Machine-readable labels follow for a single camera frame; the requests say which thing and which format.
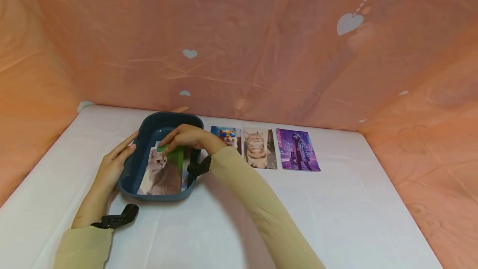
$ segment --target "hamster with sunglasses photo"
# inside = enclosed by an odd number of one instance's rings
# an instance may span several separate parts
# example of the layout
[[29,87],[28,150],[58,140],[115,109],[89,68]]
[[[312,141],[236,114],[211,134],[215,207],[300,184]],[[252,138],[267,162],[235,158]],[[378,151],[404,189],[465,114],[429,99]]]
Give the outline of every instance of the hamster with sunglasses photo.
[[211,133],[219,137],[227,146],[235,147],[242,154],[241,129],[212,126]]

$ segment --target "beige sleeve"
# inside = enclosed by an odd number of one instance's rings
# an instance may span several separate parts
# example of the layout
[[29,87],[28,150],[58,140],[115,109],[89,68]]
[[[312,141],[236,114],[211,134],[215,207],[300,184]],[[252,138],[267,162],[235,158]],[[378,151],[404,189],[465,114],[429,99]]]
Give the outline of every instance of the beige sleeve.
[[245,206],[278,269],[323,269],[272,188],[232,147],[212,156],[210,171]]
[[53,269],[103,269],[111,247],[112,229],[93,226],[63,234]]

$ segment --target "orange fabric backdrop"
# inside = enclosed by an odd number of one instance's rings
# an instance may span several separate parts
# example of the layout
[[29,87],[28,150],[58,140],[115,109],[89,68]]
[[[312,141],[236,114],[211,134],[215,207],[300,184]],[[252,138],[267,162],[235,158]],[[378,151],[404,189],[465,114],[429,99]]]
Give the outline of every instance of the orange fabric backdrop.
[[76,117],[69,67],[35,0],[0,0],[0,206]]
[[362,127],[445,268],[478,268],[478,22]]
[[0,202],[79,100],[359,129],[440,261],[478,267],[478,0],[0,4]]

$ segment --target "dark blue plastic tray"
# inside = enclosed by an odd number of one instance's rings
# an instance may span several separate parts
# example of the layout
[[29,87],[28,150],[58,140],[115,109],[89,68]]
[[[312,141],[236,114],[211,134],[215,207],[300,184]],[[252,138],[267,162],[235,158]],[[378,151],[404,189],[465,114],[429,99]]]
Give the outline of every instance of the dark blue plastic tray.
[[[188,176],[188,188],[175,196],[147,196],[144,194],[136,194],[146,171],[151,147],[154,147],[156,141],[163,140],[168,133],[181,124],[204,128],[201,119],[195,115],[157,112],[144,119],[141,127],[139,127],[138,137],[134,141],[136,150],[126,159],[123,172],[118,181],[118,188],[121,193],[134,197],[137,200],[155,202],[180,201],[191,194],[194,183],[196,182],[196,177],[191,174]],[[200,153],[200,150],[191,149],[191,164],[199,163]]]

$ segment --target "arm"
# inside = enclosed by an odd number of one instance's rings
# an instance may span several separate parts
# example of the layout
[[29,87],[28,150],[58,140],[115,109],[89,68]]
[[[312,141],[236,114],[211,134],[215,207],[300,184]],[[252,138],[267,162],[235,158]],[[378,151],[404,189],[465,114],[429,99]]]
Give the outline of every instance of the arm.
[[272,188],[237,150],[212,156],[210,171],[245,206],[278,269],[324,269]]
[[112,229],[100,229],[91,224],[100,222],[106,214],[108,197],[123,171],[123,164],[135,150],[128,146],[137,136],[131,135],[101,161],[90,191],[76,213],[71,229],[67,230],[56,251],[53,269],[103,269],[111,247]]

